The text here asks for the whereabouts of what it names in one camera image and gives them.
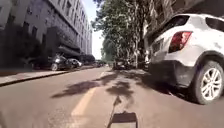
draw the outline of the sidewalk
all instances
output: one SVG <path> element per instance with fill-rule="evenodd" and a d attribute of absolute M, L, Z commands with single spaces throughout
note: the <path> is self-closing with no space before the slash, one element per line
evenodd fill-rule
<path fill-rule="evenodd" d="M 39 78 L 44 78 L 44 77 L 50 77 L 50 76 L 55 76 L 55 75 L 61 75 L 65 73 L 70 73 L 70 72 L 75 72 L 75 71 L 80 71 L 80 70 L 85 70 L 85 69 L 91 69 L 93 66 L 83 66 L 78 69 L 73 69 L 69 71 L 22 71 L 22 70 L 17 70 L 17 71 L 0 71 L 0 87 L 9 85 L 9 84 L 14 84 L 18 82 L 23 82 L 27 80 L 33 80 L 33 79 L 39 79 Z"/>

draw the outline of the road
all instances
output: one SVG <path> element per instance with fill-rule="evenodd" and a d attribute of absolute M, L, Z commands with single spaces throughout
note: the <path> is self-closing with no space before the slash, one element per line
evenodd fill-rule
<path fill-rule="evenodd" d="M 97 68 L 1 87 L 0 123 L 7 128 L 224 126 L 223 99 L 197 105 L 151 81 L 140 70 Z"/>

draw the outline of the rear bumper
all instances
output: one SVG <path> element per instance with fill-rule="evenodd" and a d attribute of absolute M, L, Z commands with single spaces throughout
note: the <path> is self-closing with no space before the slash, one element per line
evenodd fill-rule
<path fill-rule="evenodd" d="M 188 87 L 194 76 L 194 67 L 178 61 L 161 61 L 149 64 L 149 73 L 156 81 L 168 82 L 177 87 Z"/>

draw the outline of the curb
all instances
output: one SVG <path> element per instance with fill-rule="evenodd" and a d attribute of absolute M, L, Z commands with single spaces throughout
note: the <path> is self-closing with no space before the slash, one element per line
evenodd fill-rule
<path fill-rule="evenodd" d="M 30 80 L 36 80 L 36 79 L 40 79 L 40 78 L 47 78 L 47 77 L 51 77 L 51 76 L 59 76 L 59 75 L 67 74 L 67 73 L 72 73 L 72 72 L 82 71 L 82 70 L 87 70 L 87 69 L 92 69 L 92 68 L 94 68 L 94 67 L 87 67 L 87 68 L 83 68 L 83 69 L 74 69 L 74 70 L 71 70 L 71 71 L 64 71 L 64 72 L 55 73 L 55 74 L 48 74 L 48 75 L 35 76 L 35 77 L 30 77 L 30 78 L 13 80 L 13 81 L 5 82 L 5 83 L 0 83 L 0 87 L 4 87 L 4 86 L 7 86 L 7 85 L 16 84 L 16 83 L 21 83 L 21 82 L 25 82 L 25 81 L 30 81 Z"/>

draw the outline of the tail light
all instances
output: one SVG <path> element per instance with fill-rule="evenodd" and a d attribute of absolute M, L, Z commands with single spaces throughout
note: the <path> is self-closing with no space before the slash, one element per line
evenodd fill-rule
<path fill-rule="evenodd" d="M 175 33 L 170 43 L 169 53 L 183 49 L 191 34 L 192 32 L 189 31 Z"/>

